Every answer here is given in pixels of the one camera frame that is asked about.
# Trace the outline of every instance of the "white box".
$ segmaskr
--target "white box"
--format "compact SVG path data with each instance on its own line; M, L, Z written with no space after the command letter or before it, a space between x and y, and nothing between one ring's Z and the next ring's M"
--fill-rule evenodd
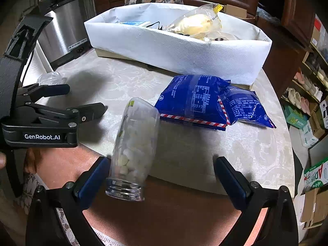
M188 36L132 25L125 21L160 21L167 26L194 6L144 3L110 9L85 27L94 48L179 74L205 74L252 85L270 51L271 39L258 27L219 13L222 32L240 40L204 42Z
M324 123L326 129L328 129L328 108L327 108L327 100L328 100L328 98L326 98L324 101L322 101L320 103L320 110L321 110L321 114L322 114L322 119L323 119L323 123Z
M299 129L299 131L301 135L302 145L305 148L310 148L318 141L318 138L313 135L309 121L307 121L307 124L302 129Z

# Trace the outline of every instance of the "patterned tablecloth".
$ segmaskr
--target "patterned tablecloth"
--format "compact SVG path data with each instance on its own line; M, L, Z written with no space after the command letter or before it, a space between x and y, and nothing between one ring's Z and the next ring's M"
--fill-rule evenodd
M105 156L113 152L126 103L141 97L154 105L173 73L149 69L146 64L97 57L91 50L57 69L71 87L66 96L42 98L39 103L66 108L102 102L108 106L100 121L84 123L79 140ZM265 72L260 71L252 90L277 126L263 128L246 123L226 131L161 121L156 156L150 175L194 189L224 194L215 179L214 154L225 156L248 180L278 189L286 185L292 197L295 188L294 161L287 124L278 98Z

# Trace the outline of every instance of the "blue plastic package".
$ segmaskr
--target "blue plastic package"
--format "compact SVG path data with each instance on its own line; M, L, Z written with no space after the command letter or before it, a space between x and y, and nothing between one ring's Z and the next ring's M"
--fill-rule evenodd
M215 76L175 76L155 107L163 120L225 130L229 119L218 98L219 88L229 84L230 81Z
M254 91L227 86L220 88L219 96L227 111L231 125L239 120L273 129L276 128Z

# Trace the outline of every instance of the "human hand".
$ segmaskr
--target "human hand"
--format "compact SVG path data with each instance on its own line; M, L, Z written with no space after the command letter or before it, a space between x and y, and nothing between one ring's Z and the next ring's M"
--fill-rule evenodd
M5 154L0 152L0 169L3 169L6 166L6 160Z

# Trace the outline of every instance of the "black cord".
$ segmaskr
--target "black cord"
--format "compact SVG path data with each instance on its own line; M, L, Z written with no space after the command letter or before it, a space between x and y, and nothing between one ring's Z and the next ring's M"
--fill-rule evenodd
M30 61L29 61L28 65L27 65L27 67L26 67L26 70L25 70L25 74L24 74L23 79L22 79L22 85L23 85L23 83L24 83L24 79L25 79L25 76L26 76L27 70L28 70L28 68L29 68L29 66L30 66L30 64L31 64L31 61L32 61L33 55L34 55L34 49L33 49L33 51L32 51Z

